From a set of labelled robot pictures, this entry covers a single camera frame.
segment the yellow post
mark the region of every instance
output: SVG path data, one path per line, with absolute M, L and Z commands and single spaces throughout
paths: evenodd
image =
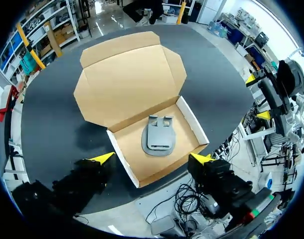
M 25 47 L 27 48 L 28 52 L 30 52 L 31 56 L 33 57 L 33 59 L 37 62 L 37 64 L 41 67 L 41 69 L 45 69 L 45 65 L 42 63 L 42 61 L 39 59 L 39 57 L 37 56 L 37 54 L 34 52 L 34 50 L 32 49 L 32 47 L 29 44 L 29 41 L 27 39 L 27 37 L 25 36 L 21 26 L 19 23 L 17 23 L 16 25 L 17 30 L 19 32 L 19 35 L 23 41 L 23 44 L 25 45 Z
M 186 7 L 186 2 L 184 0 L 184 2 L 182 2 L 180 14 L 178 15 L 176 24 L 181 24 L 182 23 L 182 17 L 183 17 L 183 14 L 184 14 L 185 7 Z

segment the shelf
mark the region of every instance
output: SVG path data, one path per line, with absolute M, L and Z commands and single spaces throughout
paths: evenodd
M 70 21 L 70 18 L 68 18 L 67 20 L 64 20 L 63 22 L 57 24 L 54 26 L 53 30 L 58 28 L 59 26 L 63 25 L 64 23 Z M 41 39 L 43 39 L 44 37 L 47 36 L 47 33 L 43 34 L 37 41 L 35 41 L 33 44 L 32 44 L 32 47 L 34 47 L 39 41 L 41 41 Z
M 21 27 L 23 28 L 24 26 L 26 26 L 26 24 L 31 20 L 31 19 L 33 19 L 38 13 L 40 13 L 42 10 L 44 10 L 47 6 L 49 6 L 51 3 L 53 3 L 54 1 L 56 1 L 56 0 L 51 0 L 50 2 L 48 2 L 45 6 L 43 6 L 41 9 L 39 9 L 37 12 L 35 12 Z M 13 39 L 13 37 L 16 35 L 16 33 L 18 32 L 18 30 L 16 30 L 14 33 L 13 33 L 13 35 L 10 37 L 10 38 L 8 38 L 8 40 L 7 40 L 7 42 L 6 42 L 6 46 L 5 46 L 5 48 L 2 50 L 2 54 L 3 54 L 3 52 L 5 51 L 5 49 L 6 49 L 6 47 L 7 47 L 7 45 L 10 43 L 10 41 Z
M 23 44 L 23 41 L 21 41 L 19 43 L 19 45 L 15 48 L 15 50 L 13 51 L 12 55 L 9 57 L 9 59 L 7 60 L 6 64 L 4 65 L 2 71 L 4 71 L 7 67 L 7 65 L 9 64 L 10 60 L 12 59 L 12 57 L 14 56 L 14 53 L 19 49 L 19 47 L 21 46 L 21 44 Z
M 38 13 L 40 13 L 42 10 L 44 10 L 47 6 L 49 6 L 51 3 L 53 3 L 56 0 L 51 0 L 50 2 L 48 2 L 45 6 L 41 7 L 41 9 L 39 9 L 38 11 L 36 11 L 21 27 L 23 28 L 24 26 L 26 26 L 26 24 L 28 22 L 30 22 L 30 20 L 32 20 Z
M 35 27 L 32 31 L 30 31 L 30 32 L 26 35 L 26 37 L 31 36 L 31 35 L 35 32 L 36 29 L 38 29 L 38 28 L 39 28 L 40 26 L 42 26 L 46 21 L 48 21 L 49 19 L 51 19 L 55 14 L 61 12 L 61 11 L 62 11 L 63 9 L 65 9 L 65 8 L 67 8 L 67 6 L 63 6 L 62 8 L 60 8 L 60 9 L 56 10 L 55 12 L 53 12 L 48 18 L 45 18 L 44 20 L 42 20 L 38 25 L 36 25 L 36 27 Z
M 59 26 L 63 25 L 64 23 L 67 23 L 68 21 L 70 21 L 70 18 L 68 18 L 68 19 L 62 21 L 61 23 L 55 25 L 54 28 L 53 28 L 53 30 L 56 29 L 56 28 L 58 28 Z
M 68 40 L 62 42 L 59 46 L 60 48 L 63 47 L 64 45 L 68 44 L 69 42 L 73 41 L 77 39 L 77 36 L 73 36 L 73 37 L 70 37 Z M 52 53 L 54 53 L 54 50 L 50 50 L 47 54 L 45 54 L 40 60 L 43 61 L 44 59 L 46 59 L 48 56 L 50 56 Z
M 178 5 L 178 4 L 170 4 L 170 3 L 163 3 L 164 6 L 178 6 L 181 7 L 182 5 Z
M 76 36 L 76 35 L 74 35 L 73 37 L 70 37 L 68 40 L 62 42 L 59 46 L 60 46 L 60 47 L 63 47 L 64 45 L 68 44 L 69 42 L 71 42 L 71 41 L 73 41 L 73 40 L 75 40 L 75 39 L 77 39 L 77 36 Z

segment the electronic equipment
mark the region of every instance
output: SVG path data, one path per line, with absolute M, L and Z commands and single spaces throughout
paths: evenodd
M 255 43 L 260 48 L 263 48 L 267 44 L 268 41 L 269 41 L 269 38 L 266 36 L 266 34 L 264 32 L 260 32 L 255 39 Z
M 196 181 L 198 192 L 211 195 L 219 205 L 215 216 L 223 218 L 227 213 L 232 215 L 232 220 L 225 231 L 235 233 L 233 236 L 239 234 L 242 238 L 247 238 L 257 228 L 260 229 L 254 233 L 259 235 L 265 229 L 263 219 L 280 200 L 280 195 L 273 196 L 267 188 L 263 188 L 257 194 L 253 193 L 252 182 L 245 182 L 236 176 L 234 171 L 230 170 L 230 163 L 225 160 L 215 160 L 191 153 L 188 171 Z M 233 230 L 239 225 L 245 227 Z

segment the dark gray table surface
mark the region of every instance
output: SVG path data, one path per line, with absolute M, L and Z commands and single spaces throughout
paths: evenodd
M 113 151 L 106 128 L 84 121 L 73 96 L 82 71 L 80 56 L 92 45 L 142 31 L 154 31 L 160 36 L 161 44 L 180 54 L 183 60 L 187 79 L 180 95 L 184 96 L 210 141 L 202 154 L 213 152 L 236 129 L 253 98 L 232 64 L 204 37 L 183 25 L 117 31 L 56 59 L 27 89 L 21 141 L 31 182 L 39 180 L 51 188 L 54 180 L 69 174 L 75 161 Z M 136 189 L 119 160 L 113 164 L 114 173 L 106 189 L 90 200 L 84 214 L 129 203 L 161 187 L 187 168 L 184 165 L 161 180 Z

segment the teal bin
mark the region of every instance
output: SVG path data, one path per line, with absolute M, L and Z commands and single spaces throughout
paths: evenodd
M 33 59 L 29 52 L 26 52 L 20 61 L 20 65 L 22 66 L 24 73 L 28 76 L 36 68 L 37 62 Z

